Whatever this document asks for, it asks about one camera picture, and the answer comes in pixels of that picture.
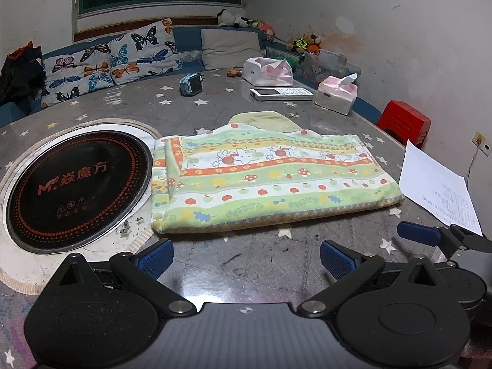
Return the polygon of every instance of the metal screw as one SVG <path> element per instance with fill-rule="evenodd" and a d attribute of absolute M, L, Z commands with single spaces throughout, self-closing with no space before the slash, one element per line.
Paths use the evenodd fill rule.
<path fill-rule="evenodd" d="M 193 309 L 193 304 L 190 301 L 176 300 L 169 304 L 169 309 L 174 313 L 187 313 Z"/>
<path fill-rule="evenodd" d="M 319 313 L 326 309 L 326 305 L 324 303 L 316 300 L 306 301 L 301 305 L 301 307 L 309 313 Z"/>

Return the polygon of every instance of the gray star-patterned tabletop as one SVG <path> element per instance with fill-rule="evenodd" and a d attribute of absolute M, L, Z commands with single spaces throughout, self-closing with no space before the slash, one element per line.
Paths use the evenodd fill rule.
<path fill-rule="evenodd" d="M 273 110 L 320 134 L 358 135 L 383 169 L 399 180 L 404 148 L 354 112 L 344 116 L 308 101 L 258 102 L 250 97 L 248 82 L 227 77 L 226 71 L 205 72 L 203 92 L 183 97 L 181 77 L 153 78 L 99 90 L 0 129 L 0 177 L 33 144 L 95 119 L 134 119 L 163 136 L 193 135 L 225 125 L 238 113 Z M 414 253 L 430 258 L 433 248 L 397 236 L 396 226 L 401 220 L 440 225 L 407 199 L 396 207 L 281 227 L 170 235 L 175 259 L 160 281 L 198 309 L 203 302 L 291 302 L 297 306 L 332 281 L 319 259 L 319 245 L 325 239 L 359 252 L 378 253 L 391 262 L 405 262 Z M 153 235 L 146 246 L 158 237 Z M 24 340 L 23 323 L 36 297 L 18 294 L 2 283 L 0 294 L 0 353 L 5 352 L 0 368 L 30 367 L 34 360 Z"/>

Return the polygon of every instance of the remote control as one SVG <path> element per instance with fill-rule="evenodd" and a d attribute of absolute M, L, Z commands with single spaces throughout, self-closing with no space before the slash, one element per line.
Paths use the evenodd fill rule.
<path fill-rule="evenodd" d="M 277 101 L 277 100 L 312 100 L 314 94 L 305 88 L 291 87 L 270 87 L 252 88 L 249 93 L 258 101 Z"/>

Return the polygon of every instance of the plush toy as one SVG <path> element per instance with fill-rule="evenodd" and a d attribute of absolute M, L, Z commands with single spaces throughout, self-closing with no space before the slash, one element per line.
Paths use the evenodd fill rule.
<path fill-rule="evenodd" d="M 265 33 L 268 41 L 272 42 L 274 40 L 275 29 L 270 24 L 262 21 L 253 21 L 250 23 L 250 26 Z"/>
<path fill-rule="evenodd" d="M 248 18 L 236 17 L 232 15 L 228 10 L 222 10 L 217 14 L 217 21 L 219 26 L 232 26 L 237 29 L 238 27 L 248 27 Z"/>
<path fill-rule="evenodd" d="M 287 51 L 295 50 L 300 54 L 308 51 L 309 53 L 318 54 L 320 42 L 321 37 L 304 33 L 303 36 L 297 40 L 293 37 L 289 39 L 289 42 L 287 43 Z"/>
<path fill-rule="evenodd" d="M 238 71 L 237 69 L 229 69 L 227 71 L 227 76 L 228 77 L 241 77 L 243 73 L 241 71 Z"/>

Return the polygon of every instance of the blue sofa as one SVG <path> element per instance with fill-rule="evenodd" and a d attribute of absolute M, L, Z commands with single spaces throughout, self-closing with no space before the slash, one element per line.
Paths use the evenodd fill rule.
<path fill-rule="evenodd" d="M 181 63 L 183 65 L 183 68 L 178 70 L 178 71 L 173 71 L 170 73 L 165 73 L 164 75 L 161 76 L 169 76 L 169 75 L 179 75 L 179 74 L 186 74 L 186 73 L 193 73 L 193 72 L 203 72 L 205 71 L 205 67 L 203 66 L 202 60 L 201 60 L 201 53 L 202 53 L 202 37 L 200 30 L 201 29 L 214 29 L 216 26 L 175 26 L 173 27 L 173 33 L 174 33 L 174 38 L 176 41 L 176 47 L 177 50 L 180 54 L 181 58 Z M 245 32 L 256 32 L 258 34 L 258 39 L 260 41 L 260 49 L 265 50 L 266 45 L 270 44 L 272 46 L 277 46 L 282 48 L 283 45 L 280 43 L 270 43 L 267 41 L 265 34 L 257 29 L 250 29 L 250 28 L 239 28 L 239 29 L 234 29 L 232 27 L 221 27 L 221 29 L 228 29 L 228 30 L 240 30 L 240 31 L 245 31 Z M 93 46 L 94 44 L 101 44 L 101 43 L 108 43 L 109 41 L 113 40 L 116 36 L 119 35 L 111 35 L 111 36 L 103 36 L 97 39 L 92 39 L 86 42 L 80 42 L 77 44 L 73 44 L 70 46 L 63 47 L 61 49 L 51 51 L 50 53 L 47 53 L 43 55 L 43 59 L 46 58 L 52 58 L 57 55 L 66 55 L 66 54 L 74 54 L 79 51 L 85 50 L 89 48 L 90 46 Z M 149 76 L 149 77 L 143 77 L 139 80 L 136 81 L 142 81 L 146 80 L 151 77 L 157 77 L 157 76 Z M 297 77 L 294 76 L 297 81 L 300 81 L 304 83 L 305 85 L 313 88 L 317 88 L 317 85 L 310 83 L 309 81 L 306 81 L 302 77 Z M 27 115 L 30 115 L 32 113 L 36 113 L 41 110 L 41 100 L 33 100 L 26 102 L 25 106 L 23 107 L 18 107 L 14 103 L 8 103 L 5 105 L 2 105 L 0 107 L 0 127 L 6 126 L 7 124 L 14 122 L 16 120 L 19 120 Z M 365 102 L 364 100 L 357 98 L 357 100 L 354 103 L 353 110 L 357 112 L 358 114 L 362 115 L 366 119 L 370 120 L 373 123 L 376 123 L 377 120 L 379 119 L 381 112 L 377 110 L 375 107 L 370 105 L 369 103 Z"/>

